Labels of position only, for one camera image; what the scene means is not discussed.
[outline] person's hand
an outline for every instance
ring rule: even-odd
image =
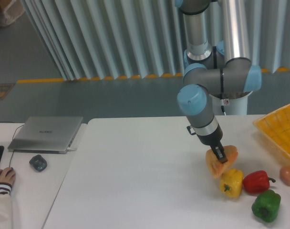
[[[7,183],[10,184],[11,186],[15,182],[16,179],[16,172],[13,168],[5,168],[5,169],[0,169],[0,183]]]

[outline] white tabletop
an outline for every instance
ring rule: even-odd
[[[0,124],[0,146],[5,147],[1,169],[9,166],[12,152],[8,152],[7,147],[20,125]],[[85,129],[86,124],[82,124],[72,148],[78,146]],[[42,172],[37,172],[29,164],[29,160],[38,153],[14,153],[10,165],[16,170],[16,181],[11,191],[13,229],[42,228],[75,153],[41,154],[48,163]]]
[[[282,197],[268,227],[290,228],[290,187],[281,163],[252,121],[218,116],[224,146],[235,145],[233,168],[265,170]],[[206,166],[209,149],[186,130],[185,117],[91,120],[51,209],[45,229],[265,228],[253,216],[255,196],[234,200],[219,191]]]

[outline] corrugated metal wall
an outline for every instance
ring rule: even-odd
[[[174,0],[22,0],[62,77],[182,73],[186,49]],[[208,8],[209,42],[222,40],[222,11]],[[246,0],[252,61],[290,69],[290,0]]]

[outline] sleeve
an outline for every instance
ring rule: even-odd
[[[11,185],[0,183],[0,229],[12,229]]]

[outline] laptop logo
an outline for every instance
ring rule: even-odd
[[[53,131],[52,130],[41,130],[41,131],[39,131],[39,133],[48,133],[48,134],[51,134],[51,133],[53,133]]]

